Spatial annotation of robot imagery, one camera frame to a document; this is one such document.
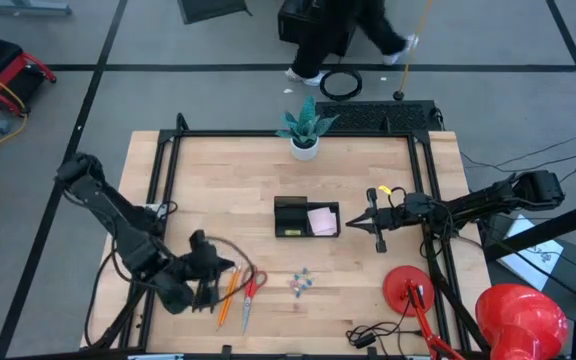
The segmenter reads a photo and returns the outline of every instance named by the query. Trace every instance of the person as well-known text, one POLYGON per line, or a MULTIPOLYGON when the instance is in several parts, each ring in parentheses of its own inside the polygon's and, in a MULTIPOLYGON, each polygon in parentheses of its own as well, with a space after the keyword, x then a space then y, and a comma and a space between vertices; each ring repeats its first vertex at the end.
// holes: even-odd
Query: person
POLYGON ((384 65, 394 65, 401 55, 419 41, 416 35, 406 38, 394 32, 385 17, 384 0, 327 0, 321 26, 304 34, 292 66, 286 71, 289 80, 319 86, 319 71, 328 53, 355 20, 383 54, 384 65))

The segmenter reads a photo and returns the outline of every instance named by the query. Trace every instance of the green leaves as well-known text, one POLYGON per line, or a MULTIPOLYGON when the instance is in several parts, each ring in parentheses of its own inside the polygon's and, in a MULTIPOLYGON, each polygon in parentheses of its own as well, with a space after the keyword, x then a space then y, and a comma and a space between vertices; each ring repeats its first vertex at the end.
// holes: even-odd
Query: green leaves
POLYGON ((308 96, 299 113, 299 120, 286 111, 281 116, 281 120, 290 130, 279 130, 275 134, 282 138, 292 138, 295 142, 302 144, 317 141, 317 137, 325 134, 338 116, 320 119, 315 113, 315 99, 308 96))
POLYGON ((322 136, 323 134, 325 134, 328 129, 330 129, 330 126, 332 126, 332 123, 335 122, 335 120, 337 120, 337 118, 339 117, 339 115, 335 115, 331 118, 324 118, 321 119, 317 122, 317 125, 315 126, 315 134, 317 134, 317 136, 322 136))

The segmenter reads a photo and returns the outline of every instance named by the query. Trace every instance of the red scissors handle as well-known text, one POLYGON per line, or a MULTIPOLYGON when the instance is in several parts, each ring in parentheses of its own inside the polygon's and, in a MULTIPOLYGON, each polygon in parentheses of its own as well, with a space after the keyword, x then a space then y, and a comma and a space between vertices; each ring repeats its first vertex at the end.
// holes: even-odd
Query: red scissors handle
POLYGON ((256 267, 252 270, 248 268, 246 271, 244 271, 242 281, 247 281, 250 279, 251 272, 252 280, 248 283, 248 285, 246 285, 246 296, 252 299, 255 296, 257 290, 259 290, 259 288, 262 287, 268 280, 268 274, 266 274, 265 271, 257 270, 256 267))

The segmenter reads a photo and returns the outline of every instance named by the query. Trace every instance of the yellow clip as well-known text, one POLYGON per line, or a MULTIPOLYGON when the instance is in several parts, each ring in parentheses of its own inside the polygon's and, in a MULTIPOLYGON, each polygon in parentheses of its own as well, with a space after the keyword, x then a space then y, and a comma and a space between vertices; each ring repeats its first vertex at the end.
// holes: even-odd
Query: yellow clip
POLYGON ((385 192, 385 193, 388 194, 388 195, 392 195, 392 191, 390 191, 390 188, 389 188, 388 186, 381 185, 381 186, 379 187, 379 190, 385 192))

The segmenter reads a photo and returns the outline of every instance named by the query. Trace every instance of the white pot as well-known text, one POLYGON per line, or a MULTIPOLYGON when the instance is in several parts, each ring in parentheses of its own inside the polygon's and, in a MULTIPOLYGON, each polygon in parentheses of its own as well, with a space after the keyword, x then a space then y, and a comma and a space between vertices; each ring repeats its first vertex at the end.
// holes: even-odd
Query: white pot
POLYGON ((290 145, 291 145, 290 152, 292 153, 292 156, 295 157, 295 159, 301 161, 308 161, 314 159, 315 156, 317 155, 317 152, 319 151, 319 138, 317 138, 315 145, 311 146, 308 149, 302 149, 298 147, 297 145, 295 145, 293 139, 290 139, 290 145))

